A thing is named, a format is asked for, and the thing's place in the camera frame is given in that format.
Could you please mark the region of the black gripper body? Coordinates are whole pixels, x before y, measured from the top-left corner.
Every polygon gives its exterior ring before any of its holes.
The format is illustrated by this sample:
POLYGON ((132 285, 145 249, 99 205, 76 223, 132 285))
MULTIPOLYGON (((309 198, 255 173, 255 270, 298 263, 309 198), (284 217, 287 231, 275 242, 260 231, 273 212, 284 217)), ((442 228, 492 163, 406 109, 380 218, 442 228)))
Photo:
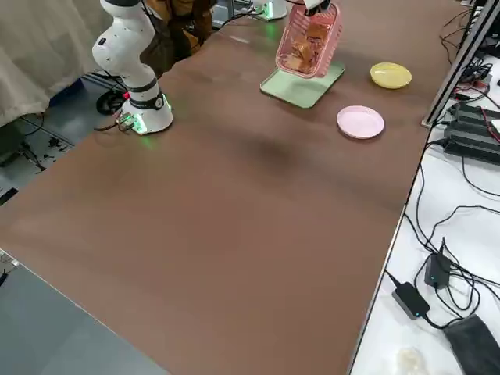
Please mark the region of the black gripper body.
POLYGON ((304 0, 303 2, 305 6, 303 14, 307 17, 330 13, 331 0, 304 0))

